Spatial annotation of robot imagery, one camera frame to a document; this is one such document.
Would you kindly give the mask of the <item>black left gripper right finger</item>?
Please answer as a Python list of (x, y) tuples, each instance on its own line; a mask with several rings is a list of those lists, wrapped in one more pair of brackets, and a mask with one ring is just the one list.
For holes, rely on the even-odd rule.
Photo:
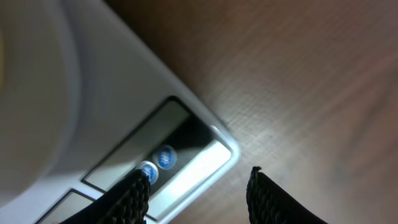
[(246, 187), (251, 224), (326, 224), (254, 166)]

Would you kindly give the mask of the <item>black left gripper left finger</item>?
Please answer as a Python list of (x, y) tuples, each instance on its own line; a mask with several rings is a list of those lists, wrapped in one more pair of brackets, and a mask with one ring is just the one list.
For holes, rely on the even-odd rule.
[(146, 224), (149, 196), (149, 178), (138, 169), (62, 224)]

